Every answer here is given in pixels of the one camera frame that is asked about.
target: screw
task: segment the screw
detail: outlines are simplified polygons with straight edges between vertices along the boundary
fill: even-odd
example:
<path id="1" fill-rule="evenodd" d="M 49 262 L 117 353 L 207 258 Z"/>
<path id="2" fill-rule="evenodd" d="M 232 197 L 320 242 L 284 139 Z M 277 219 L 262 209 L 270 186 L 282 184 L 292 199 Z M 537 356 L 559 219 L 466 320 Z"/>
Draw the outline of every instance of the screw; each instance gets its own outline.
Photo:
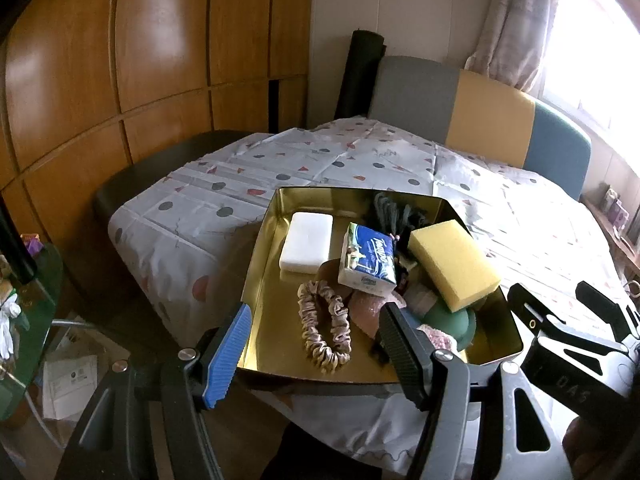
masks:
<path id="1" fill-rule="evenodd" d="M 191 361 L 198 353 L 193 348 L 183 348 L 178 352 L 180 361 Z"/>
<path id="2" fill-rule="evenodd" d="M 127 368 L 129 368 L 129 363 L 127 363 L 124 359 L 120 359 L 119 361 L 116 361 L 111 365 L 111 370 L 113 370 L 117 374 L 126 372 Z"/>
<path id="3" fill-rule="evenodd" d="M 443 348 L 438 348 L 433 355 L 436 356 L 438 361 L 451 361 L 453 359 L 453 354 Z"/>
<path id="4" fill-rule="evenodd" d="M 520 370 L 520 367 L 514 363 L 513 361 L 507 361 L 502 363 L 502 370 L 505 371 L 508 374 L 512 374 L 515 375 L 518 373 L 518 370 Z"/>

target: gold metal tray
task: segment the gold metal tray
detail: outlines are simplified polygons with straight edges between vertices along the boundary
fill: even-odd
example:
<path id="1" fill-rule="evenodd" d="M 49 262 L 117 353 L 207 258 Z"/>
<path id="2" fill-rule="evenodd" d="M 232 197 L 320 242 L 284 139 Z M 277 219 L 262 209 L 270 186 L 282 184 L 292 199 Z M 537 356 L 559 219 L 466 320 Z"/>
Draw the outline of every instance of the gold metal tray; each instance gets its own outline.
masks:
<path id="1" fill-rule="evenodd" d="M 351 360 L 347 364 L 333 374 L 323 374 L 311 364 L 302 343 L 297 291 L 300 284 L 312 276 L 281 272 L 279 266 L 280 251 L 293 213 L 331 214 L 334 226 L 329 256 L 339 258 L 347 225 L 362 222 L 377 192 L 339 187 L 281 187 L 274 194 L 262 221 L 242 292 L 242 300 L 252 310 L 253 325 L 238 367 L 245 372 L 243 377 L 250 379 L 252 387 L 277 389 L 311 381 L 315 386 L 337 386 L 336 383 L 360 386 L 349 389 L 354 394 L 398 390 L 364 387 L 397 385 L 398 378 L 391 364 L 380 365 L 369 354 L 371 339 L 354 324 L 351 324 Z M 455 219 L 464 226 L 444 199 L 395 191 L 387 193 L 396 202 L 421 208 L 430 221 Z M 467 362 L 485 364 L 522 350 L 522 340 L 500 288 L 477 312 L 477 324 L 473 342 L 463 353 Z"/>

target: hair tie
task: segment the hair tie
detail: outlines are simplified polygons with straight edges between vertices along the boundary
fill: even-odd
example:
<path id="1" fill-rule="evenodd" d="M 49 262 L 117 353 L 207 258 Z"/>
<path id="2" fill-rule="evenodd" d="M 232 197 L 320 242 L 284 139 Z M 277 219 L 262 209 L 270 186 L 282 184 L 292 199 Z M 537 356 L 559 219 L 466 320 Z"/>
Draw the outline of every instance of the hair tie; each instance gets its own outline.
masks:
<path id="1" fill-rule="evenodd" d="M 323 298 L 329 305 L 331 314 L 331 333 L 334 347 L 331 348 L 318 332 L 318 311 L 316 296 Z M 333 372 L 351 358 L 351 330 L 347 321 L 347 309 L 342 298 L 324 280 L 303 283 L 298 289 L 300 320 L 302 321 L 302 339 L 305 341 L 306 354 L 313 364 L 323 373 Z"/>

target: white soap bar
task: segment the white soap bar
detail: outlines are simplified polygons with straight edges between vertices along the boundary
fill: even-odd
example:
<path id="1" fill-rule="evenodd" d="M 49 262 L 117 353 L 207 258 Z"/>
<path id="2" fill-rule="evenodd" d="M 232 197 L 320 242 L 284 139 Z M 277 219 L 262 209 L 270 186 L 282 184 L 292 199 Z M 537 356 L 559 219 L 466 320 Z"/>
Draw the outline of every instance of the white soap bar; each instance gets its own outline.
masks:
<path id="1" fill-rule="evenodd" d="M 329 259 L 334 218 L 322 213 L 293 213 L 280 255 L 280 269 L 315 274 Z"/>

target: bed sheet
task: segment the bed sheet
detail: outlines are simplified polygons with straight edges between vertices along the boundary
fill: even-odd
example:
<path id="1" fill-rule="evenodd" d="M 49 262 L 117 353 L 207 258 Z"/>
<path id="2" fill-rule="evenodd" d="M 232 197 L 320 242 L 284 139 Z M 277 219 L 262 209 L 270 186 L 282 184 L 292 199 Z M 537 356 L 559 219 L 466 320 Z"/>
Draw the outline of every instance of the bed sheet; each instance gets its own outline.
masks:
<path id="1" fill-rule="evenodd" d="M 110 239 L 180 345 L 194 345 L 239 300 L 260 221 L 280 186 L 445 198 L 500 270 L 505 294 L 523 283 L 567 323 L 603 336 L 607 327 L 575 300 L 577 282 L 629 304 L 595 220 L 556 184 L 388 124 L 349 118 L 253 134 L 171 172 L 113 215 Z M 424 423 L 403 396 L 259 395 L 335 449 L 399 472 Z M 331 415 L 319 420 L 312 416 L 318 409 Z"/>

